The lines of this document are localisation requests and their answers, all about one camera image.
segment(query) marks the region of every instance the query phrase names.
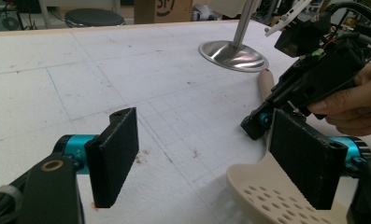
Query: stool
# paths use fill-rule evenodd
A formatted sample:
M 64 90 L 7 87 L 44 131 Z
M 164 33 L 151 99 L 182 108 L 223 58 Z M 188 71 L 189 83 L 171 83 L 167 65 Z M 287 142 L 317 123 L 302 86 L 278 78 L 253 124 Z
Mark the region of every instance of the stool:
M 65 23 L 71 28 L 91 26 L 120 26 L 124 18 L 114 12 L 97 8 L 79 8 L 64 15 Z

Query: metal pole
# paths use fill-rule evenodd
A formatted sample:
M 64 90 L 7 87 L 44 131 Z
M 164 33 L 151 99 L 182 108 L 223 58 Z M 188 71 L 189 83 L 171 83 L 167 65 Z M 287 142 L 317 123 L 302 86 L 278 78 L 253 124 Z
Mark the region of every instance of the metal pole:
M 238 22 L 237 29 L 235 31 L 235 37 L 232 46 L 235 48 L 240 48 L 244 35 L 247 32 L 247 27 L 249 27 L 250 19 L 252 13 L 254 13 L 256 7 L 260 1 L 258 0 L 247 0 L 243 6 L 243 11 L 241 12 L 240 21 Z

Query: chrome base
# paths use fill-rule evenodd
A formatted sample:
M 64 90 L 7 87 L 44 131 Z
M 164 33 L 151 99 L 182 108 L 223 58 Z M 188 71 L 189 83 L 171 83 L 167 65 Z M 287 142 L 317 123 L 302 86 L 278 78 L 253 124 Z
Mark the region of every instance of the chrome base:
M 239 48 L 232 41 L 212 41 L 200 45 L 199 52 L 219 66 L 240 72 L 260 72 L 269 66 L 267 59 L 246 45 Z

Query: human hand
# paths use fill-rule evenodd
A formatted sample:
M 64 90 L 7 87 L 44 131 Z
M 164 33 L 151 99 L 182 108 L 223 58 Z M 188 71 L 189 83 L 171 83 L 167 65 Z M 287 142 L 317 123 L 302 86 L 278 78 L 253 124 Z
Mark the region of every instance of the human hand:
M 314 114 L 327 115 L 325 120 L 344 134 L 371 134 L 371 63 L 354 78 L 356 87 L 337 91 L 313 103 L 308 109 Z

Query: white table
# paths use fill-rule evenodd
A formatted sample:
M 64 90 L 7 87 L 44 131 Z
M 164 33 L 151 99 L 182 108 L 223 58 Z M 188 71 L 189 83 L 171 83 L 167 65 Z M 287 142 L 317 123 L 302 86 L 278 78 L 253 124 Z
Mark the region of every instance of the white table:
M 62 135 L 99 134 L 109 114 L 136 106 L 139 159 L 116 204 L 92 209 L 89 177 L 78 177 L 86 222 L 249 223 L 225 187 L 225 171 L 263 156 L 263 141 L 239 127 L 261 103 L 258 74 L 221 68 L 197 50 L 205 41 L 232 40 L 236 26 L 0 33 L 0 186 L 48 156 Z M 294 61 L 274 49 L 277 38 L 251 22 L 244 39 L 269 60 L 276 80 Z M 336 134 L 325 121 L 311 122 Z M 353 180 L 341 185 L 340 192 L 354 189 Z

